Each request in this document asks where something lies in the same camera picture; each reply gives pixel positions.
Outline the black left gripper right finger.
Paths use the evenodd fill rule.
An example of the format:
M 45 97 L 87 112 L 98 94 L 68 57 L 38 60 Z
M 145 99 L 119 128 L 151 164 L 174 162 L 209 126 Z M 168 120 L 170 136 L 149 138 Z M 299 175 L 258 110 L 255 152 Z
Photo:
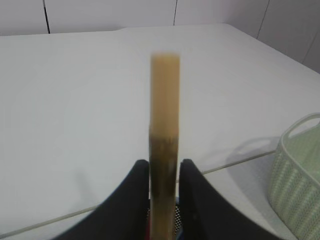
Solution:
M 179 208 L 185 240 L 277 240 L 230 204 L 191 159 L 179 168 Z

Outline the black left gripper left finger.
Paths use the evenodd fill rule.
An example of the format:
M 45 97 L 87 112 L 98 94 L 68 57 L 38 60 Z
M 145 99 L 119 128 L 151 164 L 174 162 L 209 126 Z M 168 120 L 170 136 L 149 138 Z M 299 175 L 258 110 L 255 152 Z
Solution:
M 141 159 L 103 203 L 55 239 L 143 240 L 149 206 L 149 162 Z

